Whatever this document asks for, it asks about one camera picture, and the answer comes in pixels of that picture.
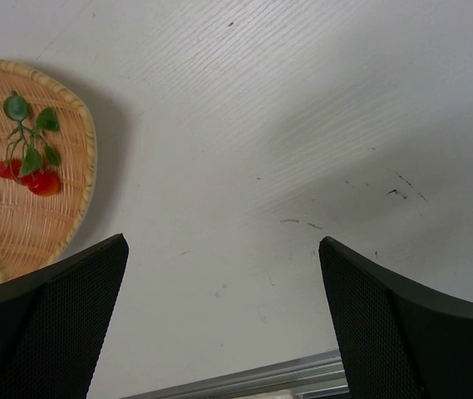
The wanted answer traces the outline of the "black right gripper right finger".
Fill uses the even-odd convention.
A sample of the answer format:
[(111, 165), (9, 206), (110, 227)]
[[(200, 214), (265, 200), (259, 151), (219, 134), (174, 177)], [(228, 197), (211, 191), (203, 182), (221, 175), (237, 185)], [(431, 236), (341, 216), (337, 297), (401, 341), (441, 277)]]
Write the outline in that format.
[(473, 398), (473, 302), (331, 237), (319, 259), (351, 397)]

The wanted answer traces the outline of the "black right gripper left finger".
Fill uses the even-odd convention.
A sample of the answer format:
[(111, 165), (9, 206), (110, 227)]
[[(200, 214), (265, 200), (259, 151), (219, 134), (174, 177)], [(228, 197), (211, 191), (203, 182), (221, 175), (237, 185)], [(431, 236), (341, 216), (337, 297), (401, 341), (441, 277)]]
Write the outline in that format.
[(115, 234), (0, 283), (0, 398), (84, 398), (126, 270)]

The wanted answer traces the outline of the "fake red cherries bunch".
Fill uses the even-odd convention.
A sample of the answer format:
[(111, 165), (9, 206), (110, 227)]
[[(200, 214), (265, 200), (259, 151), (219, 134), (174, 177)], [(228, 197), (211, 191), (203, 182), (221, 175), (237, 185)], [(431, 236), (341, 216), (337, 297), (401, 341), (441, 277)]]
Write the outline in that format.
[(45, 137), (47, 132), (60, 130), (55, 109), (42, 109), (34, 126), (28, 126), (30, 106), (24, 97), (12, 91), (3, 101), (2, 111), (15, 126), (7, 134), (5, 154), (0, 157), (0, 178), (26, 187), (40, 197), (58, 194), (62, 183), (55, 169), (61, 165), (62, 158)]

